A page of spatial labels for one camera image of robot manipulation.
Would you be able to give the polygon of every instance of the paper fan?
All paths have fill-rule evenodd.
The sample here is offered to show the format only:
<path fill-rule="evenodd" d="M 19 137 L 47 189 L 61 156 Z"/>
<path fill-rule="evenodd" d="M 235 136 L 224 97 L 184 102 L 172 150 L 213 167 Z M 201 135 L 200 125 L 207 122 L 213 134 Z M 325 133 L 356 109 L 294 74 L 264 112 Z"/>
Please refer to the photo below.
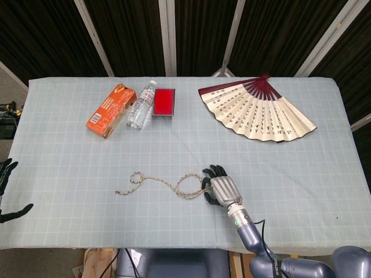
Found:
<path fill-rule="evenodd" d="M 282 97 L 268 75 L 199 89 L 215 118 L 237 134 L 261 141 L 291 141 L 317 127 Z"/>

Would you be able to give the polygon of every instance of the metal robot arm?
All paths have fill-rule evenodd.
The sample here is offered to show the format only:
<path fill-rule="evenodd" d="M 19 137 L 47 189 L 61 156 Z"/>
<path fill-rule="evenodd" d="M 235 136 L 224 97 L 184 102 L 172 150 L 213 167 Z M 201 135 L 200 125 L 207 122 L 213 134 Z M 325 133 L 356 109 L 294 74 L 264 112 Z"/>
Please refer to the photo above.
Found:
<path fill-rule="evenodd" d="M 210 165 L 210 168 L 203 171 L 210 178 L 206 177 L 203 180 L 202 187 L 211 186 L 216 199 L 205 193 L 206 200 L 210 204 L 221 205 L 228 209 L 228 216 L 235 225 L 243 245 L 257 255 L 250 261 L 250 271 L 254 277 L 276 278 L 287 275 L 289 278 L 335 278 L 331 268 L 322 262 L 293 258 L 284 259 L 282 262 L 278 260 L 278 257 L 264 246 L 260 232 L 242 205 L 242 196 L 232 178 L 227 176 L 221 166 Z M 285 273 L 283 276 L 279 274 L 278 268 Z"/>

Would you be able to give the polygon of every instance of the rope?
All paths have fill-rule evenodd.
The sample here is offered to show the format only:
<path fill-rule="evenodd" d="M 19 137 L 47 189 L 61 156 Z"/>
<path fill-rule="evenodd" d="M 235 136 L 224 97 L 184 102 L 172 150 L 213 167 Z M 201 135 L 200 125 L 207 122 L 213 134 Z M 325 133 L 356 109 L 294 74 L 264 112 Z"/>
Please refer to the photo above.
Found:
<path fill-rule="evenodd" d="M 134 180 L 135 176 L 139 176 L 139 180 Z M 187 177 L 196 177 L 198 178 L 199 180 L 199 183 L 200 183 L 200 188 L 195 191 L 195 192 L 183 192 L 180 190 L 180 183 Z M 128 195 L 132 192 L 134 192 L 135 190 L 137 190 L 142 182 L 144 180 L 155 180 L 155 181 L 159 181 L 159 182 L 162 182 L 163 184 L 166 184 L 172 191 L 174 191 L 175 193 L 177 193 L 177 195 L 179 195 L 180 197 L 183 197 L 185 199 L 188 199 L 188 200 L 191 200 L 191 199 L 195 199 L 196 197 L 198 197 L 199 195 L 203 194 L 204 192 L 212 189 L 212 187 L 207 187 L 205 189 L 202 189 L 201 188 L 201 185 L 202 185 L 202 177 L 198 174 L 195 174 L 195 173 L 189 173 L 189 174 L 186 174 L 184 176 L 182 176 L 179 181 L 176 183 L 176 186 L 172 186 L 171 184 L 169 184 L 167 181 L 164 181 L 160 178 L 157 178 L 157 177 L 152 177 L 152 176 L 148 176 L 148 177 L 145 177 L 143 175 L 142 172 L 140 171 L 135 171 L 134 173 L 132 173 L 130 175 L 130 182 L 132 184 L 135 184 L 135 186 L 128 190 L 128 191 L 120 191 L 119 189 L 116 189 L 115 193 L 116 194 L 120 194 L 120 195 Z"/>

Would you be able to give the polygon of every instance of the red ink pad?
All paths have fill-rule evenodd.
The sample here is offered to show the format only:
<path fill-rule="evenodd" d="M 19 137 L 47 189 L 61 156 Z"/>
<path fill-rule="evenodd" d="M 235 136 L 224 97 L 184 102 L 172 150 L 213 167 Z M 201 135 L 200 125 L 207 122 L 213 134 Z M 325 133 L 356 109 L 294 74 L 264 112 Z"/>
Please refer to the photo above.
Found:
<path fill-rule="evenodd" d="M 168 88 L 156 89 L 152 114 L 154 116 L 173 116 L 174 100 L 175 89 Z"/>

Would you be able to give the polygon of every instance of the cable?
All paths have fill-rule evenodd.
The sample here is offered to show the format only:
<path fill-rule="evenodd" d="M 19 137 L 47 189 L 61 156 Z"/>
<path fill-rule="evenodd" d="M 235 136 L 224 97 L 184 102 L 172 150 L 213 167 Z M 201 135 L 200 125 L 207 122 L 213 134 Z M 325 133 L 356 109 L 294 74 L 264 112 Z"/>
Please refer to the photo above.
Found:
<path fill-rule="evenodd" d="M 259 221 L 259 222 L 256 222 L 254 224 L 260 224 L 260 223 L 263 223 L 263 226 L 261 227 L 261 240 L 263 241 L 263 247 L 264 247 L 264 251 L 265 253 L 267 254 L 268 258 L 271 260 L 272 264 L 273 264 L 273 258 L 271 256 L 271 254 L 269 254 L 268 252 L 268 248 L 267 248 L 267 245 L 265 243 L 265 240 L 264 240 L 264 227 L 265 227 L 265 219 Z M 282 274 L 286 277 L 286 278 L 289 278 L 289 276 L 285 273 L 285 271 L 283 271 L 283 269 L 281 268 L 281 272 Z"/>
<path fill-rule="evenodd" d="M 181 182 L 184 179 L 186 179 L 187 177 L 196 177 L 199 180 L 200 188 L 197 191 L 195 191 L 195 192 L 183 192 L 183 191 L 180 190 Z M 183 197 L 183 198 L 188 199 L 188 200 L 195 199 L 196 197 L 203 194 L 204 192 L 212 189 L 212 187 L 207 187 L 207 188 L 202 189 L 202 177 L 199 174 L 195 174 L 195 173 L 189 173 L 189 174 L 186 174 L 186 175 L 182 176 L 178 180 L 176 185 L 173 186 L 173 185 L 171 185 L 170 183 L 168 183 L 167 181 L 165 181 L 161 178 L 152 177 L 150 175 L 145 177 L 144 174 L 141 171 L 135 171 L 130 175 L 130 182 L 132 184 L 135 184 L 135 186 L 128 191 L 120 191 L 119 189 L 116 189 L 115 193 L 120 194 L 120 195 L 130 194 L 130 193 L 134 192 L 135 190 L 137 190 L 142 185 L 142 182 L 144 180 L 155 180 L 155 181 L 162 182 L 163 184 L 167 185 L 172 191 L 174 191 L 176 194 L 178 194 L 180 197 Z"/>
<path fill-rule="evenodd" d="M 125 251 L 126 251 L 126 253 L 127 253 L 127 255 L 128 255 L 129 259 L 130 259 L 130 262 L 132 263 L 132 267 L 133 267 L 133 271 L 134 271 L 135 278 L 139 278 L 139 277 L 140 277 L 140 275 L 139 275 L 139 271 L 138 271 L 138 269 L 136 268 L 136 266 L 135 266 L 135 264 L 134 264 L 133 258 L 132 258 L 132 256 L 130 255 L 129 250 L 128 250 L 127 248 L 125 248 Z"/>
<path fill-rule="evenodd" d="M 17 121 L 16 121 L 16 117 L 17 119 L 19 119 L 19 117 L 14 114 L 13 112 L 10 112 L 9 110 L 7 109 L 1 109 L 0 108 L 0 115 L 1 116 L 1 119 L 0 119 L 0 124 L 5 120 L 5 119 L 12 119 L 14 121 L 14 125 L 16 126 L 16 129 L 18 128 L 18 124 L 17 124 Z"/>
<path fill-rule="evenodd" d="M 99 278 L 102 278 L 102 277 L 104 276 L 105 272 L 108 270 L 108 268 L 110 268 L 110 266 L 111 266 L 111 265 L 113 264 L 113 262 L 116 260 L 118 254 L 120 253 L 120 250 L 121 250 L 121 249 L 119 249 L 119 250 L 117 251 L 116 256 L 115 256 L 115 257 L 112 259 L 112 261 L 107 265 L 106 269 L 103 270 L 103 272 L 102 272 L 102 274 L 99 276 Z"/>

